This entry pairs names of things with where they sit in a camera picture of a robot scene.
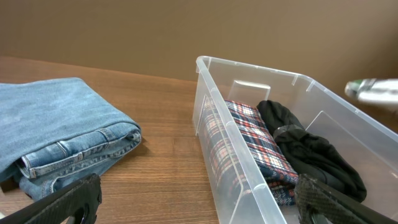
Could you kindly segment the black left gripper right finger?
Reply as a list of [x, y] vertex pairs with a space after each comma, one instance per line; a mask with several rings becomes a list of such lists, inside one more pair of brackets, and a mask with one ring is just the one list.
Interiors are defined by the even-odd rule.
[[294, 192], [300, 224], [397, 224], [307, 174]]

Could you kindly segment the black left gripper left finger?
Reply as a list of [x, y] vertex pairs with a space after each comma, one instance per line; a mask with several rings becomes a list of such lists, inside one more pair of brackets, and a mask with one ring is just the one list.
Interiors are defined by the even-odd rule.
[[1, 224], [94, 224], [102, 203], [100, 177], [90, 174], [1, 219]]

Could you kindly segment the black garment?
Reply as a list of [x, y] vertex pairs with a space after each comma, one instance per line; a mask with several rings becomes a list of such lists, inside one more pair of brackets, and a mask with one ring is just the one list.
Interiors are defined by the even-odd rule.
[[367, 189], [362, 178], [327, 139], [306, 131], [298, 118], [276, 101], [263, 100], [257, 109], [298, 174], [310, 175], [358, 202], [364, 201]]

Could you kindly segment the red navy plaid shirt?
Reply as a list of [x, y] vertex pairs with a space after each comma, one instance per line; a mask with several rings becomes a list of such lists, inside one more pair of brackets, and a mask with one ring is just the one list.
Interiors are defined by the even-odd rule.
[[[272, 139], [259, 111], [231, 100], [226, 100], [225, 103], [277, 204], [281, 207], [294, 205], [294, 187], [298, 174]], [[206, 149], [210, 152], [208, 158], [216, 186], [225, 185], [226, 189], [221, 193], [227, 197], [240, 192], [247, 195], [251, 192], [249, 188], [241, 187], [247, 179], [243, 174], [236, 173], [240, 168], [238, 158], [216, 106], [209, 99], [204, 102], [203, 118]]]

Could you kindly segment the white printed t-shirt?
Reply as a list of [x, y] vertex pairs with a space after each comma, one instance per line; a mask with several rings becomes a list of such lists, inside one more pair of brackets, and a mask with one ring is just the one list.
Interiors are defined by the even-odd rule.
[[345, 94], [363, 103], [397, 106], [397, 79], [353, 80], [346, 84]]

